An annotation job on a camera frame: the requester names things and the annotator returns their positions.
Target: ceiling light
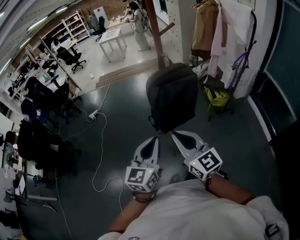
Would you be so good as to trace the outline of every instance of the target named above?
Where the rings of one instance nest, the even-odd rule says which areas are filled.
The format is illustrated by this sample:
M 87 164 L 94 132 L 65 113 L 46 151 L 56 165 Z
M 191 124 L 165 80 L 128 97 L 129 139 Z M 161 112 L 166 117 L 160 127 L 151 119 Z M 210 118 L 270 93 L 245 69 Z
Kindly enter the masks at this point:
M 57 10 L 55 13 L 60 13 L 61 11 L 63 11 L 63 10 L 65 10 L 65 9 L 67 9 L 68 7 L 64 7 L 64 8 L 62 8 L 62 9 L 60 9 L 60 10 Z
M 27 31 L 29 31 L 30 29 L 33 29 L 35 26 L 37 26 L 38 24 L 40 24 L 42 21 L 44 21 L 48 16 L 42 18 L 41 20 L 39 20 L 38 22 L 36 22 L 35 24 L 31 25 Z
M 28 38 L 20 47 L 19 49 L 21 49 L 31 38 Z
M 7 61 L 7 63 L 4 65 L 3 69 L 0 71 L 0 74 L 1 74 L 2 72 L 5 71 L 5 69 L 6 69 L 6 68 L 8 67 L 8 65 L 9 65 L 10 61 L 11 61 L 11 59 L 9 59 L 9 60 Z

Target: fiducial marker cube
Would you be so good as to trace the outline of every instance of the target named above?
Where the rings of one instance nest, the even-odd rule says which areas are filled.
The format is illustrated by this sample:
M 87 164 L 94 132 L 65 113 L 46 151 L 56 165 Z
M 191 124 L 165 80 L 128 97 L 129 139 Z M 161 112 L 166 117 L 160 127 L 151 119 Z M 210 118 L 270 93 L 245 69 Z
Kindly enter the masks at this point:
M 158 178 L 154 168 L 127 167 L 125 183 L 133 191 L 151 192 Z
M 190 161 L 188 168 L 193 175 L 205 181 L 220 170 L 222 163 L 223 161 L 215 148 L 211 148 Z

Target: ceiling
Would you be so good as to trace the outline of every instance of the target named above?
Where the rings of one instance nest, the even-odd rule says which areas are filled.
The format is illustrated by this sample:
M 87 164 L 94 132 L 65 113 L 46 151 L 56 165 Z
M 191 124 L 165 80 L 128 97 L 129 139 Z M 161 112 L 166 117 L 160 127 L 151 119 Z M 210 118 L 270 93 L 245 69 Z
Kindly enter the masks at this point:
M 59 14 L 55 10 L 75 4 L 78 0 L 0 0 L 0 70 L 10 58 L 19 53 L 19 47 L 34 36 L 45 24 Z M 48 18 L 35 27 L 27 29 L 36 21 Z

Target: white pants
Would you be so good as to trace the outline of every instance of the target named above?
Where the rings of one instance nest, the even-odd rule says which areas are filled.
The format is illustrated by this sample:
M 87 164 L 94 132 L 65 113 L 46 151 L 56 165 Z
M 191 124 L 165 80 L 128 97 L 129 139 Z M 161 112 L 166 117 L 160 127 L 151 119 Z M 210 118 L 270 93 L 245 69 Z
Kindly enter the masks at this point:
M 135 31 L 135 40 L 141 49 L 149 48 L 149 44 L 144 33 L 139 33 L 138 31 Z

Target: brick wall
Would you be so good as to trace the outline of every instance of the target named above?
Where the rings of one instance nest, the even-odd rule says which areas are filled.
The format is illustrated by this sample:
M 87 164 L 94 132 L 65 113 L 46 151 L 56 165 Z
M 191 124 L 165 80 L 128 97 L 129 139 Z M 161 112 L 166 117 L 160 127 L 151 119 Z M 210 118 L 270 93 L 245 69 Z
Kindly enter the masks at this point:
M 122 2 L 122 0 L 82 0 L 76 5 L 68 8 L 65 12 L 58 15 L 56 18 L 52 19 L 47 23 L 32 39 L 29 41 L 29 44 L 33 47 L 38 41 L 39 37 L 44 36 L 51 29 L 61 23 L 61 19 L 66 18 L 70 15 L 73 15 L 76 10 L 81 9 L 84 17 L 87 19 L 89 17 L 88 10 L 93 14 L 93 10 L 98 7 L 103 7 L 106 13 L 107 18 L 110 20 L 113 16 L 123 15 L 123 11 L 126 9 L 127 3 Z M 20 63 L 20 60 L 24 56 L 25 48 L 23 48 L 19 54 L 12 61 L 12 65 L 16 68 Z

